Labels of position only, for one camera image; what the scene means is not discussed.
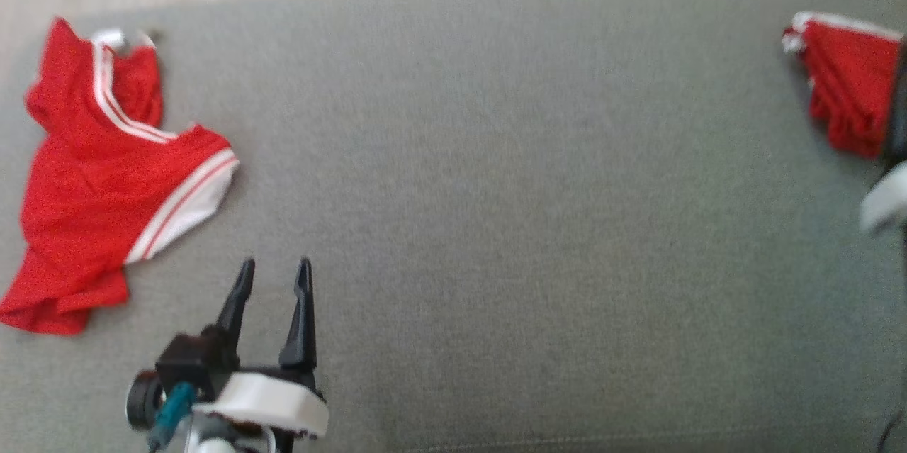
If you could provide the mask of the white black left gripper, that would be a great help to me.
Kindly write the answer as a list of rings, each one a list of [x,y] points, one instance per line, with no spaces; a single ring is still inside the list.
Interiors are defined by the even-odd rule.
[[[214,324],[218,346],[235,353],[256,262],[240,266]],[[303,257],[293,288],[291,327],[278,357],[282,369],[312,372],[317,366],[315,299],[311,261]],[[236,372],[214,401],[191,410],[191,453],[293,453],[298,439],[326,437],[329,408],[307,386],[276,376]]]

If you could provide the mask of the red garment white patch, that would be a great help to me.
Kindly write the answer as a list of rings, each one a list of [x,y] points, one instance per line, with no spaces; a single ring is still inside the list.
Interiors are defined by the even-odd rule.
[[[833,149],[880,156],[901,40],[896,30],[823,11],[798,11],[784,29],[784,52],[806,69],[808,113]]]

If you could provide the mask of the grey fabric sofa seat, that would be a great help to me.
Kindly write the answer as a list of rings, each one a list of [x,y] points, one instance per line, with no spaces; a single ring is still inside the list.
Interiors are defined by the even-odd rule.
[[[272,0],[156,28],[167,126],[241,162],[221,211],[62,339],[0,326],[0,453],[143,453],[123,399],[258,262],[276,362],[313,263],[309,453],[870,453],[898,410],[903,248],[784,55],[807,9],[907,0]]]

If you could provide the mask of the red jersey white striped trim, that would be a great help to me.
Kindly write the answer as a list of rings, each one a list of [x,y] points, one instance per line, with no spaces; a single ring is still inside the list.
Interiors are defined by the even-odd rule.
[[[157,49],[113,28],[84,38],[56,17],[25,108],[45,130],[20,214],[25,256],[0,323],[78,335],[130,297],[152,259],[218,211],[240,160],[217,131],[165,131]]]

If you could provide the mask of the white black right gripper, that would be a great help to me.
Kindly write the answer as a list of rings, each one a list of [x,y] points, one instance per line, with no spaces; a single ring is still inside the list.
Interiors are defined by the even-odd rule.
[[[898,46],[884,160],[900,162],[886,167],[862,199],[859,225],[866,233],[907,225],[907,38],[901,39]]]

